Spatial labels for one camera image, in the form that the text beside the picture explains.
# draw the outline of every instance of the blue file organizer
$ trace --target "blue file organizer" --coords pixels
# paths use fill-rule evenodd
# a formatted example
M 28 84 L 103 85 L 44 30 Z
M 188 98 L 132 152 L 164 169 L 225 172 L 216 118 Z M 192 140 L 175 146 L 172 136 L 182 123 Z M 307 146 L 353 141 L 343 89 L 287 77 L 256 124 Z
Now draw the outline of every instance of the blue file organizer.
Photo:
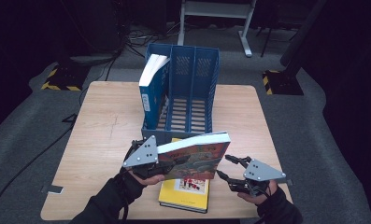
M 144 138 L 156 136 L 157 144 L 172 138 L 187 138 L 212 132 L 212 106 L 220 69 L 218 49 L 166 44 L 149 44 L 146 62 L 152 53 L 170 57 L 169 105 L 156 130 L 144 125 Z

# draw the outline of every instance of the forearm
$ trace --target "forearm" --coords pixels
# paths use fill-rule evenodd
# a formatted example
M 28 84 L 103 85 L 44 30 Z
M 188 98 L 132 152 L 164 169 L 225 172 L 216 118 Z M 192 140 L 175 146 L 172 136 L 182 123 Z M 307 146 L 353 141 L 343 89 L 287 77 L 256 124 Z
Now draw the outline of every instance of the forearm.
M 121 196 L 122 192 L 123 189 L 113 179 L 109 179 L 98 194 L 90 198 L 84 210 L 70 223 L 115 223 L 120 210 L 125 205 L 125 199 Z
M 303 221 L 298 208 L 287 201 L 281 188 L 257 206 L 258 215 L 264 218 L 265 224 L 299 224 Z
M 84 210 L 70 223 L 116 224 L 122 208 L 141 196 L 145 187 L 129 173 L 117 175 L 109 179 L 97 195 L 90 198 Z

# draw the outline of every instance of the gray carpet floor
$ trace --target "gray carpet floor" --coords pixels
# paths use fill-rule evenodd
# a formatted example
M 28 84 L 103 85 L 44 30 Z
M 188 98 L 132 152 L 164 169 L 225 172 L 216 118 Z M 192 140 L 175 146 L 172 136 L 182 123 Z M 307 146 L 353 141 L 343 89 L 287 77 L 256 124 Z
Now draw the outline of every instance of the gray carpet floor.
M 305 223 L 371 223 L 363 186 L 343 159 L 322 116 L 325 96 L 320 86 L 301 69 L 297 79 L 305 95 L 267 95 L 262 72 L 284 69 L 279 59 L 288 43 L 270 41 L 261 58 L 266 32 L 256 37 L 257 31 L 250 30 L 248 40 L 254 55 L 247 58 L 237 37 L 239 29 L 189 30 L 184 44 L 220 49 L 219 84 L 256 88 L 283 172 L 293 182 L 289 186 L 293 203 L 300 209 Z M 288 39 L 292 35 L 276 31 L 272 38 Z M 157 43 L 176 44 L 177 38 L 172 35 Z M 143 54 L 146 50 L 136 49 Z M 79 112 L 92 81 L 107 77 L 109 81 L 137 82 L 145 61 L 125 49 L 109 74 L 104 64 L 92 67 L 84 83 L 85 91 L 41 90 L 55 64 L 30 80 L 33 93 L 0 126 L 0 191 L 22 167 L 65 132 L 69 124 L 62 123 L 62 119 Z M 53 180 L 69 136 L 70 133 L 65 134 L 41 154 L 7 188 L 0 198 L 0 224 L 68 223 L 40 218 L 47 197 L 40 190 Z M 248 224 L 255 220 L 240 222 Z

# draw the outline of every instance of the black glove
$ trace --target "black glove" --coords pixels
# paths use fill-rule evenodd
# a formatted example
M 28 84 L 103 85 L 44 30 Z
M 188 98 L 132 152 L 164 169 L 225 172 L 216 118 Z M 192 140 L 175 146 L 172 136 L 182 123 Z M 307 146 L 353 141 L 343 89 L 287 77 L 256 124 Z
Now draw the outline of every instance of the black glove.
M 115 183 L 123 189 L 123 196 L 128 202 L 132 203 L 135 199 L 139 198 L 142 190 L 146 185 L 140 184 L 126 169 L 123 167 L 121 171 L 114 177 Z

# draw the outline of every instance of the hardcover book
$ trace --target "hardcover book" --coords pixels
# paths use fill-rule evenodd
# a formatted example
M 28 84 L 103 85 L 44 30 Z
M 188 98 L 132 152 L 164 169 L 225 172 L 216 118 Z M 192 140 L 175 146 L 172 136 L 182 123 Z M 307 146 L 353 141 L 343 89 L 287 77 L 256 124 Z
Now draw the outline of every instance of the hardcover book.
M 165 180 L 159 193 L 159 203 L 161 206 L 206 213 L 208 193 L 208 179 L 181 178 Z
M 213 179 L 231 139 L 226 132 L 205 133 L 157 147 L 159 163 L 175 161 L 165 179 Z
M 167 107 L 169 61 L 167 56 L 151 54 L 139 79 L 147 129 L 156 129 Z

